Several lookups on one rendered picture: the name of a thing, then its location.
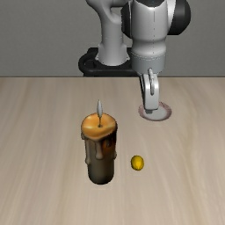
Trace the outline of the small pale pink plate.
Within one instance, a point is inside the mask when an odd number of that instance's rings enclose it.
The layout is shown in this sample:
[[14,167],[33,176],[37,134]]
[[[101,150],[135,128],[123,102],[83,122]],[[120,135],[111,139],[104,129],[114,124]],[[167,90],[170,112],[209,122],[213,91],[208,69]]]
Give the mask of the small pale pink plate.
[[172,113],[171,108],[163,102],[159,103],[159,107],[151,112],[146,112],[143,105],[139,106],[138,112],[141,117],[150,121],[167,120]]

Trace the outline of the yellow lemon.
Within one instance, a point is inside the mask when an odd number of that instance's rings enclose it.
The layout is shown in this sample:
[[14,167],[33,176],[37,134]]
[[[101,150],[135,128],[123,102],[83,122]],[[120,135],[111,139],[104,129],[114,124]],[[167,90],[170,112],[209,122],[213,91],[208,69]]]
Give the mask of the yellow lemon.
[[135,171],[141,171],[144,167],[144,160],[141,156],[133,156],[131,158],[131,167]]

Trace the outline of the brown dripping wax candle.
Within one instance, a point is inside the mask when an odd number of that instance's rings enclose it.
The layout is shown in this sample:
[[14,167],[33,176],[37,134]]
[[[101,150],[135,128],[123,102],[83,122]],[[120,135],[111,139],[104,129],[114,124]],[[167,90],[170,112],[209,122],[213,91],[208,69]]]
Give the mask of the brown dripping wax candle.
[[103,112],[100,100],[97,102],[97,110],[82,121],[85,163],[88,177],[94,184],[105,185],[113,179],[117,130],[115,118]]

